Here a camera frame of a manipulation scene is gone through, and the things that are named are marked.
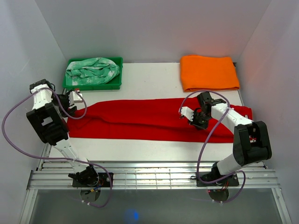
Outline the red trousers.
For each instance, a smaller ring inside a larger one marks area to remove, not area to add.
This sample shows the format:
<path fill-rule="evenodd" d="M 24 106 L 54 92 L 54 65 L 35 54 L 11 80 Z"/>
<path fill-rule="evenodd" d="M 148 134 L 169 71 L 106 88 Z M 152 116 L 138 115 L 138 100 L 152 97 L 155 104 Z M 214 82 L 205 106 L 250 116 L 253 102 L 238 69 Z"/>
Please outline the red trousers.
<path fill-rule="evenodd" d="M 97 102 L 68 119 L 69 136 L 92 139 L 204 142 L 216 124 L 206 130 L 189 125 L 179 116 L 182 98 L 111 100 Z"/>

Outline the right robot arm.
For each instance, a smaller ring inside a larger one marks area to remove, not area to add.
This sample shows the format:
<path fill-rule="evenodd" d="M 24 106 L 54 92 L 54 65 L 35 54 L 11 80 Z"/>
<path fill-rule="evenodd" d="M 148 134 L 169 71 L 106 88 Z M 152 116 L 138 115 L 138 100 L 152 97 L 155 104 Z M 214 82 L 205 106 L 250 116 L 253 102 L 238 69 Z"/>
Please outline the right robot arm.
<path fill-rule="evenodd" d="M 210 119 L 215 119 L 208 137 L 211 137 L 218 125 L 224 125 L 233 134 L 232 154 L 216 162 L 207 174 L 196 176 L 203 184 L 222 185 L 241 168 L 269 160 L 272 157 L 267 125 L 263 121 L 253 121 L 242 116 L 230 106 L 227 100 L 214 99 L 209 92 L 197 97 L 200 112 L 193 111 L 191 124 L 206 129 Z"/>

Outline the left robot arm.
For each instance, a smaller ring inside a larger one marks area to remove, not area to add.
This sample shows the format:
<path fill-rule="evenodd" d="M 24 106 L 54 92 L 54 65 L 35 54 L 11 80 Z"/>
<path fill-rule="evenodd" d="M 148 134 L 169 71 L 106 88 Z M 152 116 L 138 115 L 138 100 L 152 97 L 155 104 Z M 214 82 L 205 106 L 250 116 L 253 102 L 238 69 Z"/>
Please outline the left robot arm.
<path fill-rule="evenodd" d="M 55 95 L 55 87 L 42 79 L 29 86 L 33 94 L 33 108 L 26 117 L 42 142 L 57 149 L 70 163 L 73 172 L 68 176 L 84 186 L 96 186 L 99 175 L 85 157 L 79 155 L 70 142 L 65 118 L 74 116 L 76 103 L 84 103 L 79 90 Z"/>

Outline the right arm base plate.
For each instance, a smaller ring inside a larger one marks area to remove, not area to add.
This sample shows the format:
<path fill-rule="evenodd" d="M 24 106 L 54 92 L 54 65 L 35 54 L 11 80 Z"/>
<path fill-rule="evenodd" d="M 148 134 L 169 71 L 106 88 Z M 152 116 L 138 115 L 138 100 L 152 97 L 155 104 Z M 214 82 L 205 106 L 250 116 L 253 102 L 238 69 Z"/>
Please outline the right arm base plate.
<path fill-rule="evenodd" d="M 195 175 L 197 187 L 212 186 L 212 187 L 237 187 L 239 180 L 236 174 L 224 178 L 224 175 L 214 174 L 212 172 L 199 172 L 199 176 Z"/>

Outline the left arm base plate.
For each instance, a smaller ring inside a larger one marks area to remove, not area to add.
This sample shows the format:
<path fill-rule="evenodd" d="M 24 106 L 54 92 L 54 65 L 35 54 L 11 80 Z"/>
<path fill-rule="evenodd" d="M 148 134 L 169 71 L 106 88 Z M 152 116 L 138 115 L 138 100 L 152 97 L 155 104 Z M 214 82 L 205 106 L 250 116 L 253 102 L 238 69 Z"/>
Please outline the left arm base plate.
<path fill-rule="evenodd" d="M 87 187 L 95 188 L 98 186 L 109 188 L 110 185 L 113 185 L 113 182 L 114 182 L 114 173 L 113 172 L 109 172 L 110 177 L 107 175 L 107 173 L 103 173 L 103 172 L 98 173 L 98 175 L 99 175 L 99 182 L 97 185 L 89 186 L 86 184 L 81 184 L 76 180 L 73 180 L 71 186 L 76 187 L 76 188 L 87 188 Z"/>

